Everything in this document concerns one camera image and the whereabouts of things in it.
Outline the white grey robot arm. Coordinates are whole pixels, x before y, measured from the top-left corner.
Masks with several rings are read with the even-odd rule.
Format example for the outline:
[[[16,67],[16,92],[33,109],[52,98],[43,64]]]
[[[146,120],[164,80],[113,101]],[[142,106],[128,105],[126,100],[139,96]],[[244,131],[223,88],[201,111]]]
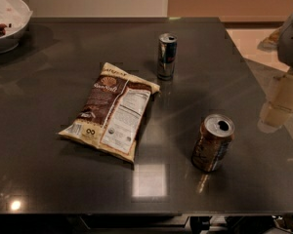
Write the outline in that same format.
[[[276,49],[278,60],[289,69],[271,79],[258,122],[258,128],[264,133],[280,129],[293,115],[293,13],[279,30]]]

